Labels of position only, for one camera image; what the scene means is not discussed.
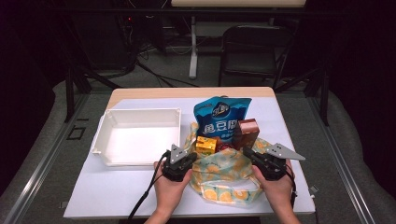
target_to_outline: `human hand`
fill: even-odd
[[[289,160],[287,160],[286,164],[291,167]],[[300,223],[300,221],[294,215],[290,203],[292,190],[290,178],[287,175],[284,175],[279,180],[269,181],[265,179],[257,166],[253,165],[252,170],[253,174],[262,184],[262,189],[265,192],[265,196],[279,218],[279,221],[281,223]]]
[[[154,162],[154,169],[157,167],[158,162]],[[155,176],[158,180],[154,183],[155,194],[157,197],[157,207],[151,217],[146,223],[166,223],[170,218],[174,210],[180,203],[181,196],[183,194],[184,188],[189,184],[191,180],[192,170],[190,169],[182,182],[174,182],[163,175],[163,162],[158,169]]]

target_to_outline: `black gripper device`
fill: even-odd
[[[171,157],[168,156],[163,164],[163,176],[171,181],[181,182],[184,179],[184,175],[192,168],[192,164],[196,160],[197,154],[195,152],[192,152],[174,164],[171,163]]]
[[[268,153],[258,153],[251,148],[244,147],[243,153],[257,166],[266,180],[278,180],[286,174],[286,159],[280,159]]]

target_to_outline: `black chair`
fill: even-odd
[[[280,79],[293,33],[279,26],[239,25],[222,37],[219,82],[223,75]]]

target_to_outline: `blue package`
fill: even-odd
[[[198,136],[218,137],[222,143],[231,143],[238,120],[245,119],[250,98],[212,97],[194,107],[198,122]]]

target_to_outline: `gray carpet floor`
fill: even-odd
[[[141,62],[154,72],[168,77],[177,78],[199,86],[216,86],[219,71],[218,50],[201,49],[198,59],[198,78],[188,78],[190,55],[178,54],[173,51],[164,57],[156,51],[148,54],[148,59]],[[155,76],[150,75],[140,67],[129,75],[112,78],[112,81],[122,87],[144,88],[161,87]],[[67,202],[77,181],[79,171],[85,161],[95,134],[100,116],[103,114],[110,89],[103,84],[91,80],[93,86],[90,94],[77,116],[72,121],[76,128],[85,131],[80,140],[67,140],[67,135],[59,144],[59,153],[54,163],[41,183],[33,200],[21,214],[21,223],[119,223],[118,220],[80,220],[63,218],[64,208],[61,202]],[[270,81],[260,79],[226,78],[225,86],[271,86]],[[331,147],[325,133],[322,131],[320,120],[315,116],[317,111],[302,94],[304,83],[288,92],[278,94],[282,114],[288,126],[291,139],[298,152],[305,155],[307,160],[301,162],[308,186],[317,186],[319,192],[315,195],[318,223],[361,223],[354,203],[348,194],[343,179],[338,174],[331,153]],[[23,189],[27,185],[35,168],[46,153],[54,147],[54,139],[64,128],[65,94],[64,83],[54,88],[57,98],[49,119],[35,145],[15,176],[7,191],[0,198],[0,221],[5,222],[9,212],[17,202]],[[365,166],[361,156],[361,143],[353,122],[344,110],[341,102],[333,94],[329,101],[329,129],[334,136],[346,160],[347,167],[354,176],[361,190],[361,195],[367,202],[376,223],[392,223],[396,220],[396,202],[380,188]],[[262,223],[277,223],[274,216],[261,217]],[[303,223],[317,223],[316,215],[300,215]]]

